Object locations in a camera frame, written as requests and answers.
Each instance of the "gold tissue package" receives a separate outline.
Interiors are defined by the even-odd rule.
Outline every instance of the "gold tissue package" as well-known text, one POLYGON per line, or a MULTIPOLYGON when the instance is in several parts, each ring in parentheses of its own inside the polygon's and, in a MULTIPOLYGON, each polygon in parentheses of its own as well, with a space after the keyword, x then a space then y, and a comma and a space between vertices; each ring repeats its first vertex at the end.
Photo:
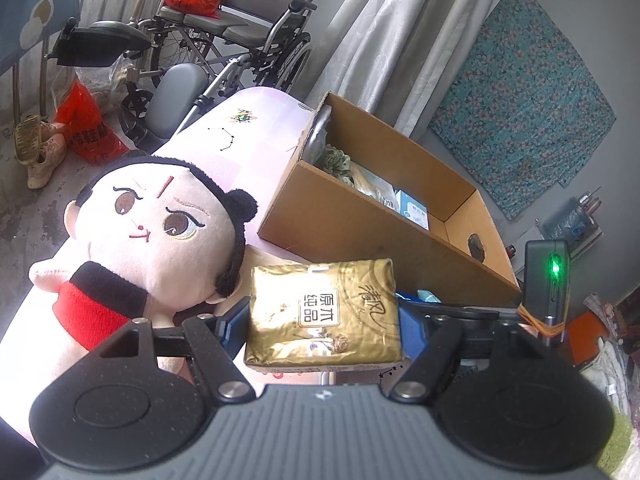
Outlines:
POLYGON ((397 363, 395 292, 389 259, 254 267, 244 362, 299 372, 397 363))

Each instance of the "orange wire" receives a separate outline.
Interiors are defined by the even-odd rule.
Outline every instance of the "orange wire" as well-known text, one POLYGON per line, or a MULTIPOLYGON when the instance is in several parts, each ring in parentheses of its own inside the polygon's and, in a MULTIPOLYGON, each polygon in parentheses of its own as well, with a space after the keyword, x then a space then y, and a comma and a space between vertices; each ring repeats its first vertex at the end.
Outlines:
POLYGON ((564 322, 561 322, 557 325, 549 326, 548 324, 540 321, 538 318, 533 317, 522 304, 518 307, 516 313, 520 314, 520 317, 522 317, 531 326, 536 328, 545 337, 555 337, 564 332, 564 322))

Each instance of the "teal floral cloth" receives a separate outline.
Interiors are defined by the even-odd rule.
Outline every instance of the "teal floral cloth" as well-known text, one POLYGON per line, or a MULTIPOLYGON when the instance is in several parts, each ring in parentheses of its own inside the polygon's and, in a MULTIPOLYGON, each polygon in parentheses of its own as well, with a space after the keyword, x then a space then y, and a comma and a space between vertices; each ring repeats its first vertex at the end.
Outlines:
POLYGON ((509 219, 567 186, 613 126, 609 102, 536 0, 501 0, 430 128, 509 219))

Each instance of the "white curtain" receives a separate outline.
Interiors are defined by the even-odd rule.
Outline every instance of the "white curtain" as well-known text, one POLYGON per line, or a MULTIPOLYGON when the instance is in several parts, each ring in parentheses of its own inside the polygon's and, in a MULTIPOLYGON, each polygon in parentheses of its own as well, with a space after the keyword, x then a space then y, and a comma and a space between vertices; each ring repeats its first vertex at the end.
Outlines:
POLYGON ((410 135, 426 126, 494 0, 345 0, 295 95, 316 107, 333 91, 410 135))

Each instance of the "ribbed gray surface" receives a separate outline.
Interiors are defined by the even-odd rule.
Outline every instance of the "ribbed gray surface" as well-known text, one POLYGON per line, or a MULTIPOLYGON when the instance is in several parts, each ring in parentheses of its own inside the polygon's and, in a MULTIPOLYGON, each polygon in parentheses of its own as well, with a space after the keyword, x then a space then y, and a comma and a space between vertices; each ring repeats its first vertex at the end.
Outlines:
MULTIPOLYGON (((512 480, 535 476, 469 457, 420 406, 377 386, 268 386, 260 399, 219 410, 202 437, 147 470, 98 476, 54 466, 43 480, 512 480)), ((545 480, 604 480, 596 468, 545 480)))

